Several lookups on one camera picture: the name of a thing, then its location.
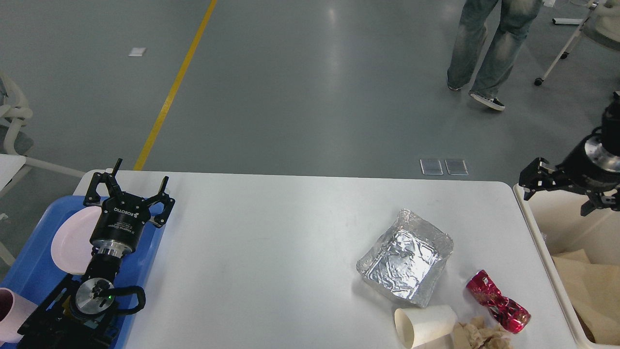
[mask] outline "pink cup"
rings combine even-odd
[[[17,330],[37,305],[8,288],[0,288],[0,345],[17,343],[22,335]]]

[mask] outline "brown paper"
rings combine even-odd
[[[489,329],[482,316],[471,319],[469,324],[454,325],[452,341],[454,349],[512,349],[509,335],[502,326]]]
[[[596,343],[620,345],[620,266],[590,264],[583,250],[553,257],[575,311]]]

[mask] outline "gray floor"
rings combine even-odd
[[[144,169],[431,178],[420,158],[462,158],[468,177],[432,179],[514,184],[536,156],[560,162],[620,86],[618,53],[582,40],[534,87],[574,30],[551,18],[586,12],[557,0],[496,113],[445,85],[463,3],[219,0]],[[84,171],[122,157],[131,169],[208,5],[5,0],[0,69],[34,110],[31,156]],[[497,22],[498,9],[491,32]],[[130,58],[131,47],[148,49]],[[17,254],[77,181],[32,170],[0,199],[0,239]]]

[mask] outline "blue tray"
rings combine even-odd
[[[58,269],[51,259],[51,241],[54,239],[54,234],[62,223],[71,215],[84,208],[82,205],[83,201],[84,196],[65,196],[52,202],[8,274],[0,283],[0,287],[9,288],[35,304],[43,302],[52,289],[66,275],[64,271]],[[152,214],[158,214],[161,211],[161,204],[151,208]],[[144,286],[163,232],[163,227],[156,229],[152,224],[144,227],[144,232],[136,251],[123,258],[120,272],[114,280],[116,287]],[[148,306],[148,294],[146,295],[146,300],[146,306]],[[119,297],[118,302],[120,303],[120,308],[132,308],[138,303],[138,300],[135,296],[131,298]],[[110,348],[123,348],[131,330],[134,316],[128,315],[118,318],[116,326],[120,330]],[[6,343],[2,346],[2,349],[16,347],[17,344]]]

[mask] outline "pink plate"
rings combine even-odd
[[[89,206],[77,211],[58,228],[51,242],[51,259],[65,273],[83,275],[91,261],[92,231],[101,215],[101,207]]]

